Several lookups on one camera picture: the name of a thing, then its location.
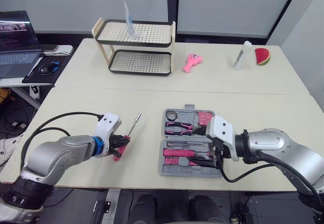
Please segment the white table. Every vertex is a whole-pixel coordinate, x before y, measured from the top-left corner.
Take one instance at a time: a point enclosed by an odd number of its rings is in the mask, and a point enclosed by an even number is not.
[[[68,52],[72,53],[73,46],[63,45],[58,46],[58,48],[53,52],[48,52],[45,54],[52,54],[52,53],[61,53],[61,52]],[[31,69],[31,71],[37,66],[37,64],[41,61],[42,58],[39,58],[34,65],[34,67]],[[0,79],[0,87],[10,87],[12,91],[17,93],[19,96],[21,96],[25,101],[27,101],[30,105],[38,109],[40,107],[40,103],[36,101],[34,98],[32,98],[25,90],[23,90],[22,86],[45,86],[45,85],[51,85],[52,83],[22,83],[22,80],[24,77],[16,77],[16,78],[1,78]]]
[[[231,65],[239,54],[241,45],[175,43],[174,71],[165,77],[143,76],[110,72],[95,41],[86,38],[74,53],[55,86],[309,95],[307,88],[280,47],[266,47],[271,51],[271,59],[266,66],[256,65],[255,53],[252,50],[242,70],[235,71]],[[133,49],[142,50],[143,48],[133,47]],[[190,53],[201,55],[203,62],[193,67],[193,73],[186,74],[182,71],[182,67]]]
[[[299,144],[324,155],[324,117],[316,101],[308,95],[226,94],[196,92],[163,92],[123,89],[95,89],[55,87],[45,98],[29,125],[24,142],[47,119],[71,111],[94,113],[113,112],[123,121],[116,134],[124,135],[142,112],[132,132],[132,139],[119,162],[111,157],[92,158],[66,171],[58,186],[80,188],[144,188],[236,191],[292,191],[295,190],[282,173],[272,167],[253,173],[230,184],[224,179],[201,177],[161,176],[158,173],[159,146],[164,139],[162,118],[167,108],[183,108],[195,104],[196,109],[213,110],[231,122],[237,133],[275,127],[285,131]],[[49,126],[66,129],[71,135],[93,134],[96,117],[70,116]],[[32,141],[28,152],[40,143],[56,141],[63,134],[45,132]],[[13,182],[19,174],[18,146],[4,170],[0,181]],[[225,160],[225,172],[236,177],[255,167],[242,160]]]

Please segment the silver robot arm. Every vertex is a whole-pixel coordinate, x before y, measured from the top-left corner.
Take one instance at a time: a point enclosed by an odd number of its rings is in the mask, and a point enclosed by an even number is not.
[[[224,152],[234,161],[242,157],[246,164],[265,161],[276,166],[297,189],[304,204],[322,211],[314,194],[324,195],[324,159],[312,149],[297,144],[279,129],[244,130],[236,135],[233,126],[220,116],[212,118],[206,135],[224,144]]]
[[[90,159],[116,154],[113,138],[118,143],[129,139],[112,133],[121,120],[112,113],[105,114],[98,122],[95,136],[63,137],[56,142],[40,144],[25,163],[12,188],[0,199],[0,222],[33,223],[43,209],[43,203],[53,185],[71,166]]]

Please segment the blue ring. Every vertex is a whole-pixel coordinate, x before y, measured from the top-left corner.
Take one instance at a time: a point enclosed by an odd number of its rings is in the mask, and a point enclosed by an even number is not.
[[[95,140],[97,144],[97,152],[95,155],[99,155],[103,151],[103,141],[101,141],[99,137],[92,137],[92,138]]]

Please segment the toolbox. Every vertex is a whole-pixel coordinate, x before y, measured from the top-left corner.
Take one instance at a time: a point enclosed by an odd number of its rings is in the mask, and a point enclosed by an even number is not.
[[[201,130],[207,124],[206,119],[202,121],[202,115],[213,117],[215,113],[210,110],[195,110],[194,105],[188,104],[185,109],[167,109],[164,112],[162,124],[166,138],[160,146],[158,163],[161,175],[222,177],[218,169],[201,167],[187,159],[189,156],[201,156],[205,159],[212,157],[212,140]]]

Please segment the watermelon slice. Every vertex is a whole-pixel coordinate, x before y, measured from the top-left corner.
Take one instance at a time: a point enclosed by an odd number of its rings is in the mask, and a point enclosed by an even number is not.
[[[264,66],[270,60],[270,50],[266,48],[255,49],[255,55],[257,56],[257,65]]]

